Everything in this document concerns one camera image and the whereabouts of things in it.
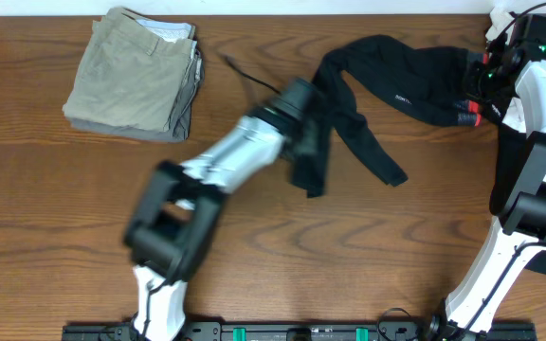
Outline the folded grey trousers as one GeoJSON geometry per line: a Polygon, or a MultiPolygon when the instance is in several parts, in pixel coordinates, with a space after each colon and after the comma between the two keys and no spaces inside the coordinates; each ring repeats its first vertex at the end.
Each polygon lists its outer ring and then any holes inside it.
{"type": "Polygon", "coordinates": [[[139,140],[176,143],[189,137],[191,129],[191,104],[204,80],[204,63],[201,52],[195,48],[185,73],[182,87],[174,100],[173,108],[164,127],[167,131],[148,131],[131,126],[112,126],[80,118],[69,118],[70,125],[78,130],[129,137],[139,140]]]}

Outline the white crumpled cloth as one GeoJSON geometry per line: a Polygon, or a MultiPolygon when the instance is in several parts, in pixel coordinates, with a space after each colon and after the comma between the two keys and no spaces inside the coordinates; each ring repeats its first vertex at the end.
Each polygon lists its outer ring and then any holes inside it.
{"type": "Polygon", "coordinates": [[[498,38],[501,35],[501,32],[506,27],[509,27],[506,30],[506,37],[505,37],[505,43],[508,45],[512,31],[513,31],[513,26],[511,26],[510,23],[517,16],[518,15],[515,12],[507,11],[503,7],[492,8],[491,12],[489,13],[489,17],[491,19],[491,26],[485,33],[485,40],[488,43],[491,43],[492,41],[494,41],[496,38],[498,38]]]}

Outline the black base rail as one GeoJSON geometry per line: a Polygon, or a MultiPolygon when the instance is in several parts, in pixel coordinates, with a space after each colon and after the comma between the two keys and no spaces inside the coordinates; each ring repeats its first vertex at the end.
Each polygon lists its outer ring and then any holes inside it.
{"type": "MultiPolygon", "coordinates": [[[[179,341],[379,341],[416,338],[414,322],[349,325],[221,324],[194,322],[176,336],[179,341]]],[[[141,337],[130,322],[104,325],[67,325],[63,341],[132,341],[141,337]]]]}

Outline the black garment under right arm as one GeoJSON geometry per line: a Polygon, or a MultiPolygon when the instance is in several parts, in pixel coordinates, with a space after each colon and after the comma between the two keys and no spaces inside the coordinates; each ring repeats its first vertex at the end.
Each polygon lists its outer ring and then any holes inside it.
{"type": "MultiPolygon", "coordinates": [[[[498,128],[498,154],[496,163],[495,184],[492,189],[490,203],[499,199],[498,189],[506,183],[506,178],[513,170],[514,164],[519,161],[527,136],[507,125],[501,124],[498,128]]],[[[546,251],[539,252],[526,265],[526,269],[546,275],[546,251]]]]}

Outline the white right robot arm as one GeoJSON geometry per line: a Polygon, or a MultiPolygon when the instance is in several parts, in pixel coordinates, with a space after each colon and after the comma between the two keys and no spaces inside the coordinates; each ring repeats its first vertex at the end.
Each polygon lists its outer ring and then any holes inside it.
{"type": "Polygon", "coordinates": [[[425,340],[534,340],[531,323],[497,322],[496,310],[520,272],[546,252],[546,38],[495,40],[486,63],[473,64],[466,93],[490,104],[517,97],[526,139],[490,198],[490,230],[459,286],[431,318],[425,340]]]}

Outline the folded khaki trousers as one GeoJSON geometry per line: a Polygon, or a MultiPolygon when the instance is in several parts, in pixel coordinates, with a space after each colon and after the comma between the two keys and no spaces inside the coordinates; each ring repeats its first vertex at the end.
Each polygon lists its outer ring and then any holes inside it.
{"type": "Polygon", "coordinates": [[[148,131],[164,127],[197,47],[194,37],[169,43],[129,9],[111,8],[92,25],[64,116],[148,131]]]}

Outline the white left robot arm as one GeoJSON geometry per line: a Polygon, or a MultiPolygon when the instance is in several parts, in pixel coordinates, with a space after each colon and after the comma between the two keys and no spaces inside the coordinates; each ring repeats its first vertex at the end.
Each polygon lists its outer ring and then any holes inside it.
{"type": "Polygon", "coordinates": [[[228,196],[296,141],[317,93],[311,82],[295,79],[206,151],[155,167],[123,237],[138,285],[137,339],[180,334],[188,283],[209,252],[228,196]]]}

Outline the black leggings with red waistband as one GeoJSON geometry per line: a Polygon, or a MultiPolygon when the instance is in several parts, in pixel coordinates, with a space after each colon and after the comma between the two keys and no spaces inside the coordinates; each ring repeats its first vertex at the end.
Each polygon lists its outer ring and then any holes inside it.
{"type": "Polygon", "coordinates": [[[344,73],[416,120],[440,127],[474,127],[483,119],[500,123],[507,107],[502,101],[476,99],[467,88],[471,67],[486,61],[484,54],[464,48],[413,48],[387,35],[361,38],[328,52],[312,79],[318,92],[307,114],[304,140],[295,150],[292,184],[310,198],[323,195],[332,132],[384,184],[396,187],[408,179],[357,111],[344,73]]]}

